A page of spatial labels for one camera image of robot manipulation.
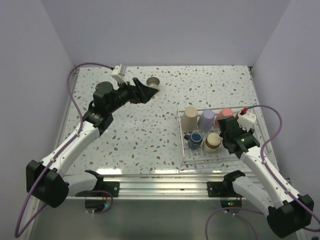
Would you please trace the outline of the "cream metal cup brown band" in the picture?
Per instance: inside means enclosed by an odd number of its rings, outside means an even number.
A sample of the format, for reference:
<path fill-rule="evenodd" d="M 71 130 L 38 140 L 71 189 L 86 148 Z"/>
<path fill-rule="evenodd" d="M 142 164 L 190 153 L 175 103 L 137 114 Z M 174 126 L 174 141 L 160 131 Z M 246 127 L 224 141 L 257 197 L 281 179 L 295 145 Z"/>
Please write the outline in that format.
<path fill-rule="evenodd" d="M 157 89 L 159 90 L 160 89 L 160 80 L 159 78 L 157 77 L 149 77 L 147 80 L 146 80 L 146 85 L 150 88 L 154 88 L 154 89 Z"/>

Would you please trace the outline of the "pink plastic cup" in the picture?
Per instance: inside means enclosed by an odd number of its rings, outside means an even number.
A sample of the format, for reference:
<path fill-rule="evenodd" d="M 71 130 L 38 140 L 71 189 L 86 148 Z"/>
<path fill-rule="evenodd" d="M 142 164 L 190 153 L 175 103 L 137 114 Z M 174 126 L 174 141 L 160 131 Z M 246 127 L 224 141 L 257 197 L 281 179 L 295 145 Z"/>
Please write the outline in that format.
<path fill-rule="evenodd" d="M 223 108 L 215 117 L 215 124 L 218 125 L 218 120 L 220 120 L 222 117 L 232 116 L 233 114 L 234 112 L 231 108 Z"/>

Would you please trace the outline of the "steel cup front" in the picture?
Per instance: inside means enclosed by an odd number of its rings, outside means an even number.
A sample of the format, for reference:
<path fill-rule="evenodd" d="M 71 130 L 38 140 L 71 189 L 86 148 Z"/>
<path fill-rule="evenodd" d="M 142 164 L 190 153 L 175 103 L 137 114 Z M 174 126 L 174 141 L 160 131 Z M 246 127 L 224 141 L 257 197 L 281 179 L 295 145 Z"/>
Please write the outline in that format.
<path fill-rule="evenodd" d="M 221 143 L 222 143 L 221 137 L 217 133 L 212 132 L 212 133 L 208 134 L 207 137 L 205 138 L 205 141 L 202 144 L 202 148 L 207 153 L 212 154 L 218 150 Z"/>

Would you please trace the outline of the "lilac plastic cup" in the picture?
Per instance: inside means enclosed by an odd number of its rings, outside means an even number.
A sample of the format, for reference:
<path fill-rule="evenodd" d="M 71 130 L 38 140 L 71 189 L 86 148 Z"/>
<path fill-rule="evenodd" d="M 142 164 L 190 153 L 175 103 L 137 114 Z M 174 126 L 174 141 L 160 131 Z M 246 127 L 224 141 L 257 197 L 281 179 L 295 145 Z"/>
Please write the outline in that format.
<path fill-rule="evenodd" d="M 214 121 L 215 113 L 210 109 L 206 109 L 202 112 L 201 116 L 199 117 L 197 127 L 201 131 L 209 131 L 214 125 Z"/>

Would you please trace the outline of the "dark blue mug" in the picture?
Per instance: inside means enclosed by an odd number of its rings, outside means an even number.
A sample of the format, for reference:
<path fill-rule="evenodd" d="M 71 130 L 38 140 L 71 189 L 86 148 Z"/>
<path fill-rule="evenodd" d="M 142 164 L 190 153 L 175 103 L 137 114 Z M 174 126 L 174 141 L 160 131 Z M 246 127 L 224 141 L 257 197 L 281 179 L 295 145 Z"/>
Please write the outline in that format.
<path fill-rule="evenodd" d="M 199 132 L 192 132 L 191 134 L 185 134 L 184 139 L 187 141 L 187 146 L 191 150 L 199 149 L 203 141 L 203 137 Z"/>

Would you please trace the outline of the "beige plastic cup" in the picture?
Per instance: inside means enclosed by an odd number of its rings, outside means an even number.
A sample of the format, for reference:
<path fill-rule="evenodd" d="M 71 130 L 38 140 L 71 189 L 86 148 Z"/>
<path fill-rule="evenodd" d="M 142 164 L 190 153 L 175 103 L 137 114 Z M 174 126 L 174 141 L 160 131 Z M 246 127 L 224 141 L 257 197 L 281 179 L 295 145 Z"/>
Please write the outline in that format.
<path fill-rule="evenodd" d="M 183 132 L 189 133 L 197 128 L 198 110 L 194 106 L 187 107 L 181 118 L 181 129 Z"/>

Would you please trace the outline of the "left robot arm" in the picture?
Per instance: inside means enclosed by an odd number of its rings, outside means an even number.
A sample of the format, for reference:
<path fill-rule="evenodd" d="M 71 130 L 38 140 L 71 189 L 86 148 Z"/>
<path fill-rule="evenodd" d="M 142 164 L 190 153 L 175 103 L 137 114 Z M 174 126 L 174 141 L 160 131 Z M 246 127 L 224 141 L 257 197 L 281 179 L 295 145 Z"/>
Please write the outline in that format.
<path fill-rule="evenodd" d="M 133 85 L 119 84 L 118 89 L 108 82 L 96 85 L 93 100 L 74 132 L 51 154 L 26 166 L 26 190 L 45 204 L 56 208 L 69 196 L 89 192 L 92 196 L 103 193 L 103 177 L 93 170 L 82 175 L 67 176 L 68 169 L 86 147 L 97 140 L 111 125 L 113 112 L 126 103 L 146 104 L 158 89 L 141 83 L 136 77 Z"/>

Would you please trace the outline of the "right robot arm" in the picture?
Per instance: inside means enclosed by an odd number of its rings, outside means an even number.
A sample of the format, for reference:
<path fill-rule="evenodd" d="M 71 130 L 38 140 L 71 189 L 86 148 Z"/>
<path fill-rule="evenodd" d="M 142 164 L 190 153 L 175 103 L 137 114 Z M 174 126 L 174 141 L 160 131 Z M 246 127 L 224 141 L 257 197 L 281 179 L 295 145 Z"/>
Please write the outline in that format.
<path fill-rule="evenodd" d="M 254 130 L 244 130 L 234 116 L 222 117 L 218 124 L 223 146 L 249 167 L 263 186 L 257 187 L 245 173 L 236 170 L 224 176 L 223 192 L 249 200 L 266 216 L 279 238 L 307 227 L 312 220 L 313 199 L 308 194 L 301 195 L 275 169 L 254 137 Z"/>

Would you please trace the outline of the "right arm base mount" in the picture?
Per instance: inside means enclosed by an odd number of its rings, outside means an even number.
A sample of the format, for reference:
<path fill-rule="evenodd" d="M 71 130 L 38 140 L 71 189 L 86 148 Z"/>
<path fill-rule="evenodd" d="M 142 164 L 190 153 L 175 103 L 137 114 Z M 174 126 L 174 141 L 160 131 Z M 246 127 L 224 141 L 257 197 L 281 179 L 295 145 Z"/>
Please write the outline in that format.
<path fill-rule="evenodd" d="M 242 196 L 235 192 L 233 183 L 240 177 L 245 177 L 245 173 L 236 170 L 226 174 L 222 181 L 208 181 L 207 194 L 209 198 L 219 198 L 222 208 L 227 209 L 227 212 L 238 213 L 242 208 Z"/>

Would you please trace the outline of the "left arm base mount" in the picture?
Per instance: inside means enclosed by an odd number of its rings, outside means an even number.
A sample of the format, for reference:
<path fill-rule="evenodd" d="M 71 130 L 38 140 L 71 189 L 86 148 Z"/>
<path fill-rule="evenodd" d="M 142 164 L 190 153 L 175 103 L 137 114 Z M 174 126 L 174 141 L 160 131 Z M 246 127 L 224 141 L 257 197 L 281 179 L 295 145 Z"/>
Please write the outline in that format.
<path fill-rule="evenodd" d="M 114 198 L 119 196 L 119 181 L 104 181 L 104 177 L 93 171 L 86 170 L 84 174 L 76 179 L 72 196 L 85 198 L 100 198 L 98 200 L 86 199 L 85 208 L 93 215 L 108 212 L 114 203 Z"/>

